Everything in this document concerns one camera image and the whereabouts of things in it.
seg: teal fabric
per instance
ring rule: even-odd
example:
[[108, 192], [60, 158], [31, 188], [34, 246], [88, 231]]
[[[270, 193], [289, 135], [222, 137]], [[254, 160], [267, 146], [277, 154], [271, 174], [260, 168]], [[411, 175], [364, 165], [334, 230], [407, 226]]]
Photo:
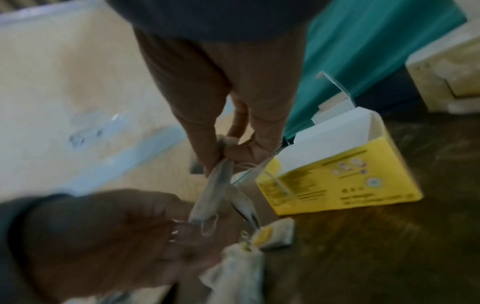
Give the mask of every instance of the teal fabric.
[[335, 0], [310, 25], [285, 136], [311, 126], [318, 105], [338, 93], [327, 79], [315, 78], [320, 71], [358, 96], [465, 21], [452, 0]]

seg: sleeve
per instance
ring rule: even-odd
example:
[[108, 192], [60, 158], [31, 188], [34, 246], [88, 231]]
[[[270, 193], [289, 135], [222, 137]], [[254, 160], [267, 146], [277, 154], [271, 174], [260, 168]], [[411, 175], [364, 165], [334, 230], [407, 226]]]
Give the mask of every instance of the sleeve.
[[0, 303], [55, 304], [35, 289], [23, 271], [18, 226], [36, 206], [65, 196], [26, 197], [0, 203]]

